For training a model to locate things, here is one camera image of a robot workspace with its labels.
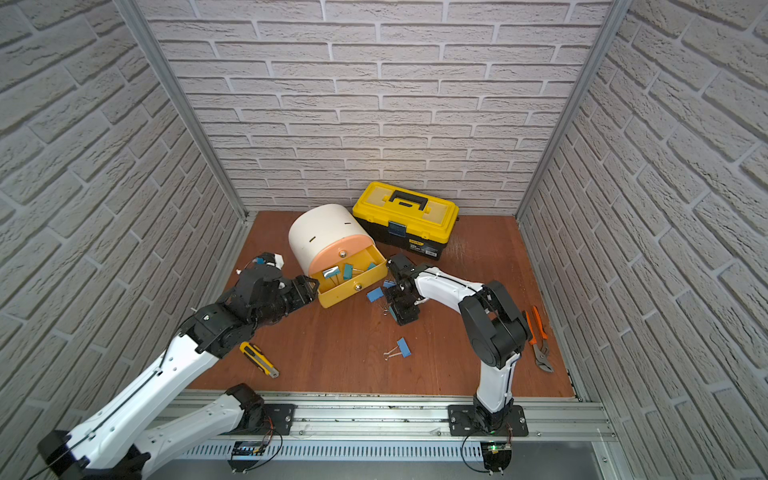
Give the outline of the round white drawer cabinet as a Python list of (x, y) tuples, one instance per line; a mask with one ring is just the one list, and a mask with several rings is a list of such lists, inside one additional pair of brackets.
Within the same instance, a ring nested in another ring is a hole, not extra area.
[(347, 208), (325, 204), (298, 217), (289, 230), (288, 239), (302, 272), (311, 276), (305, 271), (313, 253), (332, 241), (356, 234), (368, 235)]

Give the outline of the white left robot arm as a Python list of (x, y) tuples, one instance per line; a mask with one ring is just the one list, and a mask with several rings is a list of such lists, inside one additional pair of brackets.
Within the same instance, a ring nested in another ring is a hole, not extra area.
[(282, 258), (264, 254), (243, 269), (234, 287), (185, 319), (168, 346), (93, 416), (38, 444), (44, 472), (59, 479), (145, 479), (205, 441), (225, 433), (264, 433), (274, 424), (263, 398), (238, 384), (208, 405), (151, 427), (151, 422), (202, 373), (318, 296), (318, 280), (284, 277)]

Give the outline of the orange top drawer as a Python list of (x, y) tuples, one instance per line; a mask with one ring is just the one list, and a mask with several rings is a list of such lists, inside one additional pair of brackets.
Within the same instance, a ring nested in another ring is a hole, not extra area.
[(325, 271), (343, 260), (349, 260), (353, 255), (373, 245), (373, 239), (362, 234), (332, 241), (328, 246), (324, 246), (317, 253), (312, 254), (305, 273), (312, 275)]

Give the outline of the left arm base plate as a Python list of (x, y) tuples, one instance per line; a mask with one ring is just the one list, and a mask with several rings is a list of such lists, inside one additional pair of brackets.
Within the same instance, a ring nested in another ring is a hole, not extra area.
[(239, 423), (225, 431), (224, 435), (266, 435), (273, 430), (275, 435), (287, 436), (291, 431), (296, 408), (295, 404), (288, 403), (267, 403), (254, 407), (246, 411)]

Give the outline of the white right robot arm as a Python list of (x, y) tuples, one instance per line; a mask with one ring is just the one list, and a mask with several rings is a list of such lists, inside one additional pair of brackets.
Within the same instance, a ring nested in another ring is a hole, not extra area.
[(474, 424), (485, 433), (500, 431), (513, 406), (516, 363), (532, 339), (521, 310), (498, 281), (486, 284), (449, 275), (428, 264), (414, 265), (398, 255), (387, 262), (394, 284), (384, 291), (389, 313), (399, 325), (416, 321), (419, 306), (435, 301), (459, 313), (469, 343), (481, 361), (473, 397)]

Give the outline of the yellow drawer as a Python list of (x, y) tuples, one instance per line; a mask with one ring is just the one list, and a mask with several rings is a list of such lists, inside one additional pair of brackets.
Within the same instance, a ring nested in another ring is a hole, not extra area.
[(375, 245), (370, 245), (353, 255), (338, 258), (311, 277), (319, 281), (320, 305), (330, 308), (384, 280), (387, 275), (386, 259)]

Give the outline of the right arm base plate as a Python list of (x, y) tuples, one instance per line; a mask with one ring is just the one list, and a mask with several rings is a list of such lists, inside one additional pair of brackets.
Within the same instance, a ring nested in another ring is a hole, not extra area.
[(455, 404), (447, 407), (447, 413), (450, 434), (454, 437), (523, 438), (529, 435), (524, 410), (513, 403), (494, 413), (489, 413), (482, 405)]

